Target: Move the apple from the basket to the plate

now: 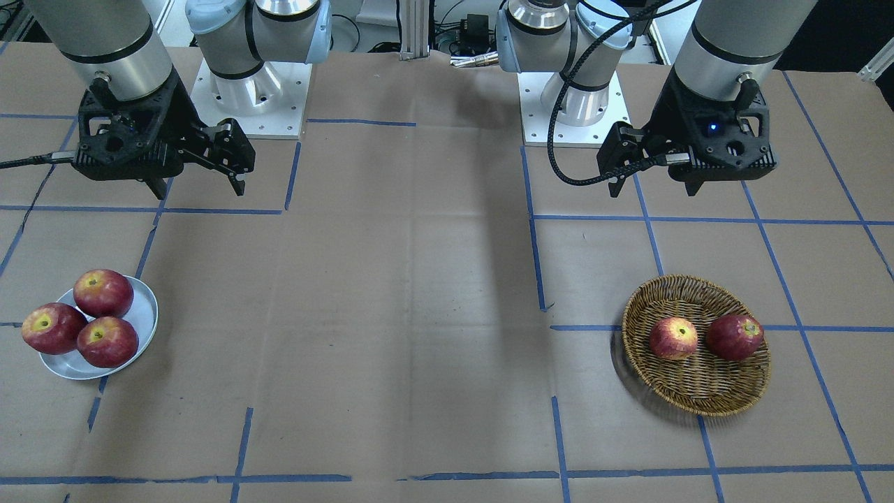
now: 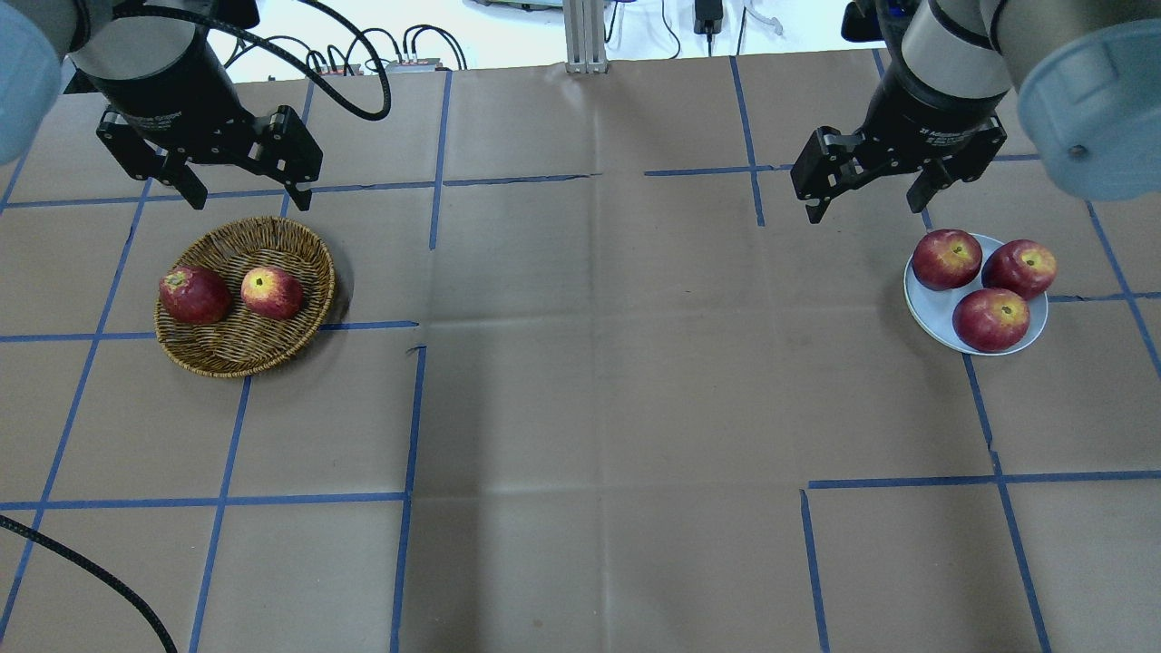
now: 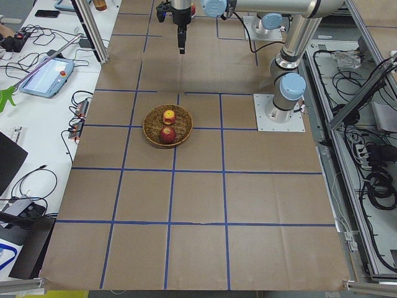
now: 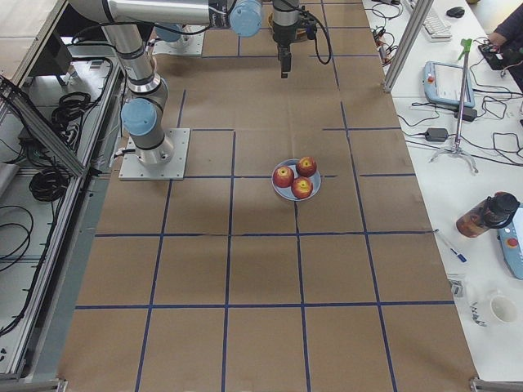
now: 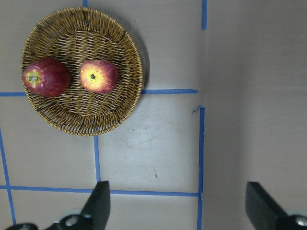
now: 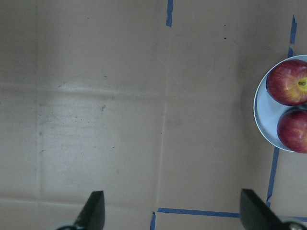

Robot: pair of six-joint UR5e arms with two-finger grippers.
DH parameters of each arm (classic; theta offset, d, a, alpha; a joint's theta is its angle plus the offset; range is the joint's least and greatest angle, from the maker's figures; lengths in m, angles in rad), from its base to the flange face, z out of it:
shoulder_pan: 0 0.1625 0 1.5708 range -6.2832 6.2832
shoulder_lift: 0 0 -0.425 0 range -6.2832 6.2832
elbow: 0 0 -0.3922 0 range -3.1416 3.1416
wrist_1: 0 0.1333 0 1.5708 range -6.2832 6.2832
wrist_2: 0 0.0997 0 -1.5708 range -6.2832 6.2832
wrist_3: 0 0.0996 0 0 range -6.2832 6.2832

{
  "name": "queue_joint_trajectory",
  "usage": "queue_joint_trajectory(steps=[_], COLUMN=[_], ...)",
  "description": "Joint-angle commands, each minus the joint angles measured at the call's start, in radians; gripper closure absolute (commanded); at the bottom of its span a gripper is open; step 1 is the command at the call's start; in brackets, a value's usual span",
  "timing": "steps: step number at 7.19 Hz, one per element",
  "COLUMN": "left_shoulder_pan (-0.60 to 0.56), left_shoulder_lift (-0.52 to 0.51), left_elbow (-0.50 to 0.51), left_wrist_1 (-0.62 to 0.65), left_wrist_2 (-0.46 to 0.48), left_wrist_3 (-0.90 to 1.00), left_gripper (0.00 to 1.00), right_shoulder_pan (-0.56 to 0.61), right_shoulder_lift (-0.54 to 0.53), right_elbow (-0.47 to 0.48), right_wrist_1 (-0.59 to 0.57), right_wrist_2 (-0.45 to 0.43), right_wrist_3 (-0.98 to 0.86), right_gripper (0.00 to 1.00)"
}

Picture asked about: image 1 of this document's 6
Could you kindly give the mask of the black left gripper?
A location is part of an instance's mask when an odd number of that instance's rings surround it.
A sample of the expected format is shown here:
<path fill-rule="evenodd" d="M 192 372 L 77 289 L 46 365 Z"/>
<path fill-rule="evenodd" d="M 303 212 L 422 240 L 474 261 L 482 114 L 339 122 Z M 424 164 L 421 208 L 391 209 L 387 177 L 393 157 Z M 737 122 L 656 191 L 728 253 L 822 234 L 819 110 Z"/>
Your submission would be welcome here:
<path fill-rule="evenodd" d="M 687 155 L 668 166 L 684 182 L 687 196 L 705 182 L 757 180 L 778 161 L 770 145 L 769 107 L 759 83 L 747 76 L 731 100 L 712 100 L 693 92 L 671 71 L 644 129 L 616 122 L 601 143 L 596 162 L 607 176 L 610 197 L 620 196 L 626 179 L 646 169 L 649 156 Z"/>

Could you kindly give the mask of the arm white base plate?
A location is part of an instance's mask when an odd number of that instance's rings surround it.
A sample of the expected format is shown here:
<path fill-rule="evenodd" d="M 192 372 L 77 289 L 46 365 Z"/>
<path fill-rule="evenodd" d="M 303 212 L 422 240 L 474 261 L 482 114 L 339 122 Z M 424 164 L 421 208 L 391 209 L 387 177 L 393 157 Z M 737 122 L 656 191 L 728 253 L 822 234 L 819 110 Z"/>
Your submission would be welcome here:
<path fill-rule="evenodd" d="M 548 143 L 550 114 L 562 79 L 556 73 L 518 74 L 518 95 L 527 146 Z M 569 88 L 559 109 L 553 142 L 557 147 L 600 147 L 610 127 L 630 122 L 619 78 L 614 74 L 606 88 L 596 92 Z"/>
<path fill-rule="evenodd" d="M 266 61 L 248 77 L 224 79 L 202 61 L 191 99 L 210 126 L 235 119 L 249 139 L 299 140 L 313 69 L 313 64 Z"/>

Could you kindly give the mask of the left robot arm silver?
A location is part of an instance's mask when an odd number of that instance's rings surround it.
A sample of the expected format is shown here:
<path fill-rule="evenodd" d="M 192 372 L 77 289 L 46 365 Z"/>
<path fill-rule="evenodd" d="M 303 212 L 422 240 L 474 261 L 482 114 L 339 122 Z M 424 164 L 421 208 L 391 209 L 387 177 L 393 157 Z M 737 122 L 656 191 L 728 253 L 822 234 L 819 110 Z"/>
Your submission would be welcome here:
<path fill-rule="evenodd" d="M 706 182 L 757 180 L 776 168 L 762 82 L 814 7 L 814 1 L 701 2 L 646 125 L 614 123 L 597 152 L 599 174 L 591 178 L 559 168 L 557 124 L 603 118 L 635 26 L 673 12 L 671 3 L 626 10 L 613 1 L 508 1 L 499 10 L 496 47 L 502 70 L 550 74 L 545 141 L 559 180 L 606 182 L 616 197 L 626 179 L 665 166 L 694 196 Z"/>

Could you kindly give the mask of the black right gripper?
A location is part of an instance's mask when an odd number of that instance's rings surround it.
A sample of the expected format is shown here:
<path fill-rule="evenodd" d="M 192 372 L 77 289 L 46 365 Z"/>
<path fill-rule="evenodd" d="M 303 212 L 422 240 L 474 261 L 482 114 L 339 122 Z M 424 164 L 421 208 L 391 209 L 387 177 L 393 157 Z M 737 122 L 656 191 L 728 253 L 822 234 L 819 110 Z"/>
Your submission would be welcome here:
<path fill-rule="evenodd" d="M 205 127 L 176 69 L 143 98 L 118 100 L 111 79 L 96 75 L 78 109 L 79 140 L 71 165 L 93 181 L 137 180 L 154 197 L 168 195 L 166 178 L 198 163 L 226 175 L 236 196 L 254 171 L 256 152 L 235 118 Z"/>

